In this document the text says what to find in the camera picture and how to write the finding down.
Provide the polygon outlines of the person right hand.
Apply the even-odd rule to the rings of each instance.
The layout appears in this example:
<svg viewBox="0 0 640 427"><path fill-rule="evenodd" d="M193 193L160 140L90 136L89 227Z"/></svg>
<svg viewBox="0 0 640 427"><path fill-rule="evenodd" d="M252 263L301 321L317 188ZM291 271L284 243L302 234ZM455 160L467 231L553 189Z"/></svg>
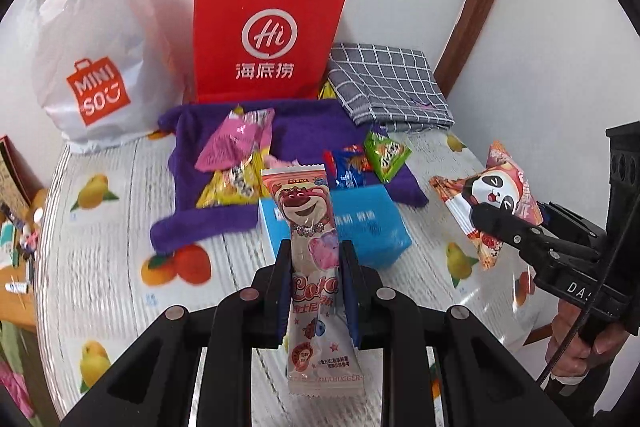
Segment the person right hand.
<svg viewBox="0 0 640 427"><path fill-rule="evenodd" d="M550 362L558 351L562 341L570 328L579 317L580 309L560 300L558 313L551 323L551 337L546 352L546 361ZM629 333L622 325L614 323L600 332L592 343L585 343L582 338L575 336L567 346L559 361L552 367L551 374L555 377L578 377L585 375L598 365L611 362L624 347Z"/></svg>

